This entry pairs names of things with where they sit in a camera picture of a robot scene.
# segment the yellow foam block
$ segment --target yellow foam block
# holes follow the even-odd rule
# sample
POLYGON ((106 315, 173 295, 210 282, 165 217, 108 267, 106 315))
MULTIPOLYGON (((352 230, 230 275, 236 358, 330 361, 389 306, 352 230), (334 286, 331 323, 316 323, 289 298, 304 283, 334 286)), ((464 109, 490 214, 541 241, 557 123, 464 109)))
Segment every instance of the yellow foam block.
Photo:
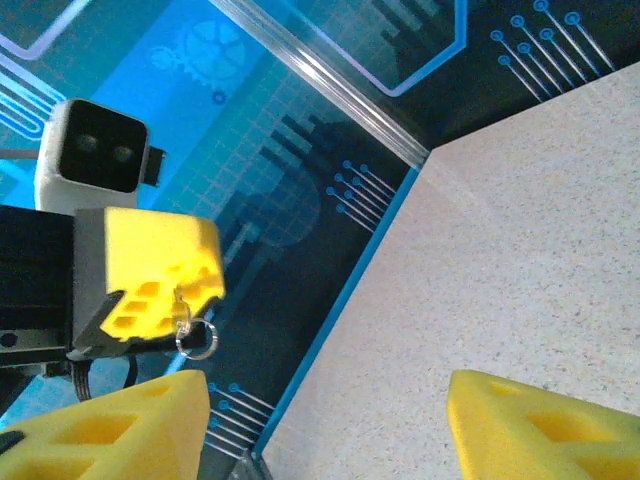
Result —
POLYGON ((125 208, 105 209, 107 293, 125 295, 100 328, 113 338, 175 333, 184 307, 195 314, 225 294, 218 229, 209 220, 125 208))
POLYGON ((0 480, 196 479, 209 421, 201 371, 185 370, 11 426, 0 480))
POLYGON ((448 414, 465 480, 640 480, 640 417, 474 371, 448 414))

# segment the metal ring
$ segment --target metal ring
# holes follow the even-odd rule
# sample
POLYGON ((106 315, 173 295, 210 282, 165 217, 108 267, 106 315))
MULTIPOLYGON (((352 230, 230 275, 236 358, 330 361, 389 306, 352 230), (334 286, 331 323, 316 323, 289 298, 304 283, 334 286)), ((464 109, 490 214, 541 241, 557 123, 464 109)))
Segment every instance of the metal ring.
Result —
POLYGON ((209 358, 213 352, 216 351, 216 348, 218 348, 218 330, 213 323, 207 322, 201 318, 192 318, 191 324, 193 325, 195 323, 204 323, 205 326, 211 330, 211 345, 209 345, 209 348, 200 355, 189 355, 189 351, 182 348, 182 339, 185 335, 180 334, 176 335, 176 347, 180 354, 187 357, 189 360, 204 360, 205 358, 209 358))

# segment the countertop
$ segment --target countertop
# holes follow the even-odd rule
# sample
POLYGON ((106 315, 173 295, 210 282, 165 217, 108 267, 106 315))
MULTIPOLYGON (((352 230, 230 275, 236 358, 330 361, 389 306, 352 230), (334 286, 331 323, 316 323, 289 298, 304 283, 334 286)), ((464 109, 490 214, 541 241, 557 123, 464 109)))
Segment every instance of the countertop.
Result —
POLYGON ((640 64, 435 150, 264 451, 452 479, 451 373, 640 415, 640 64))

